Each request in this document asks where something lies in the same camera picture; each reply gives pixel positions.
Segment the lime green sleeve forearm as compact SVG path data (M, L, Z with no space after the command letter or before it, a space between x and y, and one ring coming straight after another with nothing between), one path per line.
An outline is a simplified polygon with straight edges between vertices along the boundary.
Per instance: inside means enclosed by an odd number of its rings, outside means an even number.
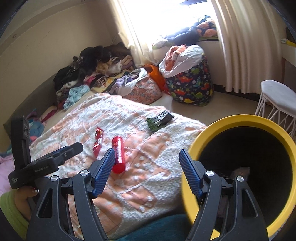
M23 217L15 205L15 192L15 190L11 190L1 196L1 210L14 231L22 240L25 240L29 221Z

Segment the left hand painted nails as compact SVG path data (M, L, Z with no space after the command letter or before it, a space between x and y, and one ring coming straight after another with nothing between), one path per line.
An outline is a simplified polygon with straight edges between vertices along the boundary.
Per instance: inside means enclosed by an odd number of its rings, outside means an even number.
M29 206L28 198L32 198L39 193L39 189L35 187L23 186L15 191L14 201L17 210L26 220L31 219L32 211Z

